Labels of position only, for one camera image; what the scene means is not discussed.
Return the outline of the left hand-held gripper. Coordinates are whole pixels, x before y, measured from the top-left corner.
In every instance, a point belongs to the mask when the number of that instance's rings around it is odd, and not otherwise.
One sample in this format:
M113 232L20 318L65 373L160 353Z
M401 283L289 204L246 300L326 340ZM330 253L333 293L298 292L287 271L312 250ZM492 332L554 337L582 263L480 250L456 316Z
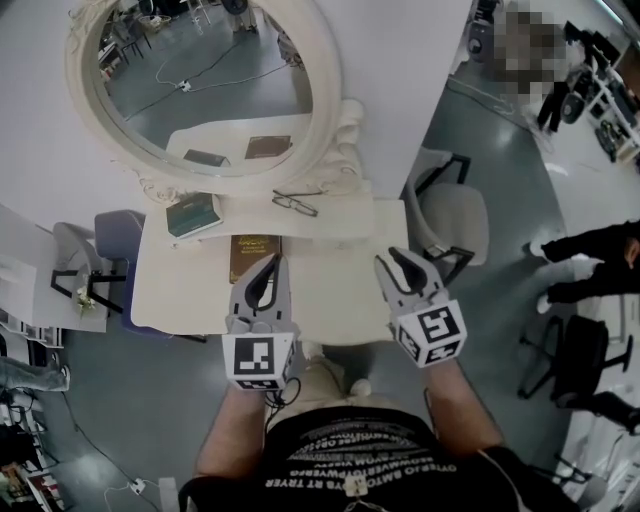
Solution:
M283 390L300 334L291 318L286 257L273 254L254 263L232 286L229 313L222 336L229 382L244 391Z

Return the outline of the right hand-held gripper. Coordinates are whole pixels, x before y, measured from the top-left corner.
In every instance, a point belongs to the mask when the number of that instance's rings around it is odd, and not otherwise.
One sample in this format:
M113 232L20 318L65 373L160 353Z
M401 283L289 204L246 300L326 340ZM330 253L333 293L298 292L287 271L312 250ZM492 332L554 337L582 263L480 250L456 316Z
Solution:
M374 269L390 308L393 340L419 368L456 358L468 332L459 302L447 294L439 271L431 261L408 249L391 247L389 255L403 282L380 256L374 259Z

